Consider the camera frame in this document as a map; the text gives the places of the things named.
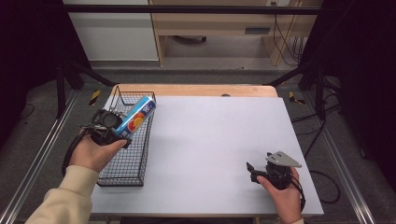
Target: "can label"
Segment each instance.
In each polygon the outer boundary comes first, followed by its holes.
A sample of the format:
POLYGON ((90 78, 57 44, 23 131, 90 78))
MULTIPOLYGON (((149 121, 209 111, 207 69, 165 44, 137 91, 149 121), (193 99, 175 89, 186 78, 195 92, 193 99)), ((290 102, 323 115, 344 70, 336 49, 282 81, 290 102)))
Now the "can label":
POLYGON ((154 112, 155 108, 155 101, 149 96, 143 96, 128 112, 127 117, 122 121, 115 133, 122 137, 131 138, 154 112))

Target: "human hand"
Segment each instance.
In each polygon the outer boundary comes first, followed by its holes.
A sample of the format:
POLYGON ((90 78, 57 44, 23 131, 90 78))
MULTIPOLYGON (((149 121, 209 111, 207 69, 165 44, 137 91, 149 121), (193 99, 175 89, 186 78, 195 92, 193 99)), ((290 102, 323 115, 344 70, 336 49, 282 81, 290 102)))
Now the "human hand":
POLYGON ((76 146, 69 165, 83 166, 100 173, 125 144, 126 140, 119 140, 110 145, 99 146, 87 134, 76 146))
MULTIPOLYGON (((291 167, 291 174, 299 181, 299 175, 294 167, 291 167)), ((270 181, 260 175, 257 176, 257 180, 271 195, 281 223, 293 223, 302 218, 300 192, 297 188, 290 184, 286 189, 276 189, 270 181)))

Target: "white table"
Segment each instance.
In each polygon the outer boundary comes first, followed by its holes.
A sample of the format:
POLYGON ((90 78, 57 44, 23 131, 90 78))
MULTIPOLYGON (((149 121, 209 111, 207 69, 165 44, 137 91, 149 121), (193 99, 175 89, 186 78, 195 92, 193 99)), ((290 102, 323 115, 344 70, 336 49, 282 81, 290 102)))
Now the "white table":
POLYGON ((283 99, 156 96, 144 187, 99 187, 92 214, 123 217, 264 217, 269 194, 250 181, 267 152, 293 157, 304 188, 304 216, 322 215, 283 99))

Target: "beige sleeve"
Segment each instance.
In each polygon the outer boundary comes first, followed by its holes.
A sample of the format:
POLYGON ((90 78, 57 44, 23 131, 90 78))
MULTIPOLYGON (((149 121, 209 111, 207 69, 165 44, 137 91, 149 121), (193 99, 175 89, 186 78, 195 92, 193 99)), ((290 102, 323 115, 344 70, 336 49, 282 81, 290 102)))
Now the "beige sleeve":
POLYGON ((292 224, 304 224, 304 219, 302 218, 296 222, 293 222, 292 224))
POLYGON ((44 202, 26 223, 86 224, 90 218, 91 194, 98 176, 95 171, 85 167, 67 167, 59 188, 47 192, 44 202))

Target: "black wire basket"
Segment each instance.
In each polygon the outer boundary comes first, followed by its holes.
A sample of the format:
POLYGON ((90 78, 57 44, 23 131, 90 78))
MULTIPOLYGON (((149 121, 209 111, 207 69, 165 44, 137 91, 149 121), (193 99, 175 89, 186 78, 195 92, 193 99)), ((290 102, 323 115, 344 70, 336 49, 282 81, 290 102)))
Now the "black wire basket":
MULTIPOLYGON (((120 91, 116 87, 110 111, 128 114, 143 96, 155 101, 152 91, 120 91)), ((132 137, 132 143, 122 148, 99 174, 97 184, 101 187, 143 187, 149 155, 149 133, 154 119, 149 116, 132 137)))

